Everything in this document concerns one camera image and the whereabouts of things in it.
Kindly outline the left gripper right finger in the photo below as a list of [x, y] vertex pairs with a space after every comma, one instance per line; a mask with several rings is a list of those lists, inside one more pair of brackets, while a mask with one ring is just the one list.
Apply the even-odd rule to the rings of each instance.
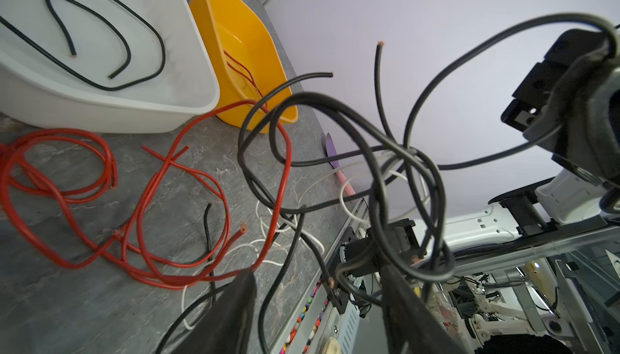
[[392, 265], [380, 270], [384, 327], [390, 353], [463, 353]]

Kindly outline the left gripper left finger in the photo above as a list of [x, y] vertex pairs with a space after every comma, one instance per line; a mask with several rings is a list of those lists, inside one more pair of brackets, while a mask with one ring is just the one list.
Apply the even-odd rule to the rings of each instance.
[[218, 290], [220, 298], [174, 353], [247, 352], [257, 296], [254, 275], [247, 269]]

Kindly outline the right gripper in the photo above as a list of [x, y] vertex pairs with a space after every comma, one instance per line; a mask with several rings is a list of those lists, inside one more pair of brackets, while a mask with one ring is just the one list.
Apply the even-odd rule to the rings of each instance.
[[601, 33], [570, 29], [513, 93], [501, 121], [541, 142], [563, 168], [592, 184], [619, 182], [619, 59]]

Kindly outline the white plastic bin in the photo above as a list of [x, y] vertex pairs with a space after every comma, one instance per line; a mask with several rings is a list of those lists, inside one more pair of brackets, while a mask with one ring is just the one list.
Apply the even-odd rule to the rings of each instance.
[[187, 0], [1, 0], [1, 111], [10, 118], [156, 134], [219, 98]]

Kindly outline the yellow plastic bin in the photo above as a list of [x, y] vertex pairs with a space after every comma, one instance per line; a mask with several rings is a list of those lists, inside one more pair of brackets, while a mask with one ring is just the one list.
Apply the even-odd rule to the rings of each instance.
[[287, 81], [269, 31], [242, 0], [191, 0], [189, 7], [220, 86], [216, 108], [261, 100]]

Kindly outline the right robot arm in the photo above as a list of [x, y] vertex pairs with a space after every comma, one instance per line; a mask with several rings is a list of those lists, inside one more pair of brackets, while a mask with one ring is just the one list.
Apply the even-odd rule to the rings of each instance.
[[446, 241], [457, 257], [548, 242], [569, 224], [617, 211], [619, 60], [605, 53], [602, 34], [571, 29], [518, 86], [502, 122], [550, 152], [561, 171], [450, 218]]

